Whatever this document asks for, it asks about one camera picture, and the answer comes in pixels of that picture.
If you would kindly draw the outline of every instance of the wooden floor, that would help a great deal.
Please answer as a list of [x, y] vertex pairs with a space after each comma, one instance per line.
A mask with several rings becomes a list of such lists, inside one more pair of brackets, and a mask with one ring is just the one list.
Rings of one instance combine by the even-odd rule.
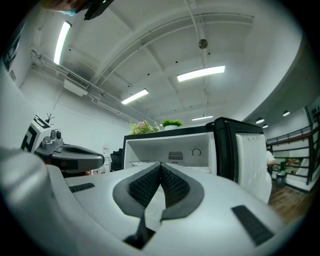
[[272, 181], [269, 205], [289, 224], [307, 213], [317, 189], [319, 189], [319, 183], [309, 194], [306, 194], [290, 187], [278, 188], [276, 183]]

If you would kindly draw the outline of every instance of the black rubber strip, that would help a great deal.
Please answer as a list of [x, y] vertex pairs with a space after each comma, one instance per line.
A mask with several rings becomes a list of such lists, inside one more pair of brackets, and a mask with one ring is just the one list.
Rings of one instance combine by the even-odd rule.
[[70, 186], [69, 189], [71, 190], [72, 193], [75, 193], [75, 192], [79, 192], [79, 191], [82, 191], [82, 190], [91, 189], [94, 186], [95, 185], [93, 183], [85, 183], [85, 184]]
[[140, 218], [140, 223], [137, 228], [135, 234], [128, 236], [126, 239], [123, 240], [125, 243], [138, 248], [142, 249], [148, 242], [148, 230], [146, 227], [146, 220], [145, 215], [142, 214]]
[[272, 238], [274, 234], [244, 205], [232, 208], [233, 213], [241, 222], [256, 246]]

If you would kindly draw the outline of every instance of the fluorescent light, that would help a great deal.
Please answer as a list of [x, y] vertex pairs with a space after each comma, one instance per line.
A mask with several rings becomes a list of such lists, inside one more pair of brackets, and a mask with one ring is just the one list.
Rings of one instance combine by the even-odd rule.
[[149, 92], [146, 90], [146, 89], [143, 89], [142, 91], [139, 91], [138, 93], [136, 93], [135, 95], [132, 95], [131, 97], [125, 99], [124, 101], [122, 101], [121, 103], [126, 105], [128, 104], [129, 102], [132, 102], [144, 95], [147, 95]]
[[60, 30], [60, 34], [58, 37], [58, 42], [56, 43], [56, 47], [55, 47], [55, 53], [54, 53], [54, 63], [56, 64], [60, 64], [60, 58], [61, 58], [61, 53], [62, 53], [62, 49], [64, 47], [69, 29], [71, 28], [71, 24], [69, 22], [64, 22], [62, 25], [62, 28]]
[[286, 117], [286, 116], [288, 116], [288, 115], [290, 115], [290, 112], [289, 112], [289, 111], [286, 110], [286, 111], [283, 112], [283, 116], [284, 116], [284, 117]]
[[197, 120], [207, 119], [207, 118], [213, 118], [213, 117], [214, 117], [213, 115], [203, 116], [203, 117], [194, 118], [194, 119], [192, 119], [192, 121], [197, 121]]
[[265, 120], [263, 119], [263, 118], [261, 118], [261, 117], [259, 117], [257, 120], [256, 120], [256, 124], [261, 124], [261, 123], [263, 123]]
[[225, 72], [225, 68], [226, 66], [215, 66], [215, 67], [203, 68], [203, 69], [191, 71], [185, 74], [179, 74], [176, 77], [178, 78], [179, 82], [182, 82], [192, 78], [199, 78], [203, 76], [223, 73]]

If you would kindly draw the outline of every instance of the green plant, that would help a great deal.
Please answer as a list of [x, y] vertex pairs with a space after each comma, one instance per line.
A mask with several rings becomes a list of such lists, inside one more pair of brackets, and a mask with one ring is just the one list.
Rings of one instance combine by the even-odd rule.
[[131, 132], [129, 135], [138, 135], [138, 134], [149, 134], [159, 132], [160, 128], [156, 122], [154, 122], [154, 127], [148, 124], [147, 121], [138, 122], [138, 123], [130, 123]]
[[162, 122], [162, 125], [163, 127], [166, 127], [166, 126], [182, 126], [184, 123], [181, 122], [180, 120], [175, 120], [175, 121], [172, 121], [172, 120], [164, 120]]

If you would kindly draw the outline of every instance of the railing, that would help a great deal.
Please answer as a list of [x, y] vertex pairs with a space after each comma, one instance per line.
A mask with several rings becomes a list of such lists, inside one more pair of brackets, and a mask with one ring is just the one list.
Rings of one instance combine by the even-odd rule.
[[292, 141], [295, 142], [295, 141], [304, 140], [308, 137], [311, 130], [312, 130], [312, 126], [306, 126], [302, 129], [295, 130], [285, 135], [267, 139], [266, 142], [268, 143], [268, 145], [277, 145], [278, 143], [283, 144], [283, 143], [290, 143]]
[[[317, 139], [314, 140], [314, 134], [317, 133]], [[298, 142], [298, 141], [308, 141], [308, 146], [303, 146], [303, 147], [296, 147], [296, 148], [288, 148], [288, 149], [279, 149], [279, 150], [273, 150], [273, 146], [279, 146], [283, 144], [288, 144], [288, 143], [293, 143], [293, 142]], [[307, 175], [300, 175], [300, 174], [295, 174], [295, 173], [288, 173], [288, 175], [296, 176], [296, 177], [301, 177], [301, 178], [306, 178], [306, 184], [308, 185], [313, 178], [313, 174], [315, 170], [318, 168], [320, 165], [320, 123], [318, 122], [318, 126], [314, 129], [312, 129], [312, 126], [307, 126], [302, 129], [296, 130], [294, 132], [290, 132], [288, 134], [271, 138], [267, 140], [267, 146], [270, 147], [271, 152], [284, 152], [284, 151], [294, 151], [294, 150], [302, 150], [302, 149], [309, 149], [309, 156], [295, 156], [295, 157], [274, 157], [275, 159], [304, 159], [308, 158], [309, 159], [309, 166], [294, 166], [294, 165], [289, 165], [289, 164], [275, 164], [276, 166], [281, 166], [281, 167], [290, 167], [290, 168], [303, 168], [303, 169], [308, 169]]]

